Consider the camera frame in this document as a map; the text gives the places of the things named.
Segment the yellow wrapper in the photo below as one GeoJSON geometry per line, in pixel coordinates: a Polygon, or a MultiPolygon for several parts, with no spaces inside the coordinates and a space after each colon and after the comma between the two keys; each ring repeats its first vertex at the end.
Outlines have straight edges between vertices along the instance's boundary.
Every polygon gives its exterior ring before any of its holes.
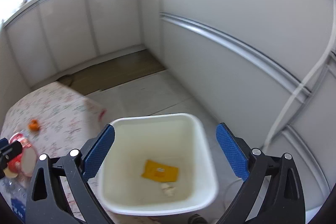
{"type": "Polygon", "coordinates": [[[174,182],[177,180],[179,169],[177,167],[168,166],[147,160],[145,171],[141,175],[143,178],[151,179],[158,182],[174,182]]]}

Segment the floral tablecloth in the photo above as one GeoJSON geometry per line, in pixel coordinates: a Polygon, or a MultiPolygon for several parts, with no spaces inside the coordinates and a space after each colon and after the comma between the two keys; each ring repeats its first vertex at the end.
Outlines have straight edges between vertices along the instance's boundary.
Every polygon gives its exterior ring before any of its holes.
{"type": "MultiPolygon", "coordinates": [[[[27,133],[38,155],[46,153],[50,158],[66,155],[71,149],[80,149],[84,143],[97,136],[104,124],[101,117],[105,109],[89,99],[58,82],[46,85],[23,97],[7,112],[1,131],[1,138],[9,139],[13,133],[26,130],[32,119],[37,119],[41,125],[39,133],[27,133]]],[[[25,187],[29,179],[19,175],[17,180],[25,187]]],[[[64,192],[75,217],[83,217],[72,196],[65,177],[61,177],[64,192]]],[[[89,180],[94,194],[97,193],[96,178],[89,180]]],[[[0,192],[9,203],[3,188],[0,192]]],[[[147,217],[117,215],[107,211],[117,224],[153,224],[155,220],[147,217]]]]}

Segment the tile floor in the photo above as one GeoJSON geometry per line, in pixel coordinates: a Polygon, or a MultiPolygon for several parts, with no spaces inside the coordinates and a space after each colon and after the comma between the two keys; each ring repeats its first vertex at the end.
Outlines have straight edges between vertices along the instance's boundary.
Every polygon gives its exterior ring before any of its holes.
{"type": "MultiPolygon", "coordinates": [[[[122,117],[181,112],[190,113],[198,117],[203,123],[216,167],[219,181],[219,195],[210,206],[197,213],[210,223],[222,216],[225,211],[224,198],[226,189],[228,185],[237,180],[237,177],[234,175],[216,141],[215,132],[218,122],[167,70],[127,82],[108,90],[96,91],[87,96],[107,108],[107,112],[103,118],[104,124],[122,117]]],[[[160,217],[160,221],[162,224],[186,224],[188,217],[194,213],[164,216],[160,217]]]]}

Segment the blue gripper pad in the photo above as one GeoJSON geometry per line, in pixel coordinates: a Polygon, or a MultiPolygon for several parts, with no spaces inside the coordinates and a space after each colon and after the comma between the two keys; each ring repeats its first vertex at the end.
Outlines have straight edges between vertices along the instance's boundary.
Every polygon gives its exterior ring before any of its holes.
{"type": "Polygon", "coordinates": [[[249,176],[248,160],[222,124],[217,126],[216,138],[233,172],[245,181],[249,176]]]}
{"type": "Polygon", "coordinates": [[[105,131],[99,136],[95,144],[90,149],[87,156],[83,159],[82,177],[84,181],[94,178],[109,152],[115,138],[115,132],[112,125],[108,125],[105,131]]]}

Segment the silver screw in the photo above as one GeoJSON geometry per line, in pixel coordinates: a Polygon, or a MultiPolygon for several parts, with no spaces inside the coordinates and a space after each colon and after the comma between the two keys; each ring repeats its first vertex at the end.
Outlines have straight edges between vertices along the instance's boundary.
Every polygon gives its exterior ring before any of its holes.
{"type": "Polygon", "coordinates": [[[285,158],[288,160],[292,159],[292,155],[290,153],[285,153],[285,158]]]}
{"type": "Polygon", "coordinates": [[[256,155],[256,156],[259,156],[261,154],[261,151],[258,148],[253,148],[252,149],[252,154],[256,155]]]}
{"type": "Polygon", "coordinates": [[[73,149],[70,151],[70,156],[71,157],[76,157],[79,154],[79,150],[78,149],[73,149]]]}
{"type": "Polygon", "coordinates": [[[40,160],[45,160],[47,158],[47,155],[46,154],[42,154],[40,155],[39,159],[40,160]]]}

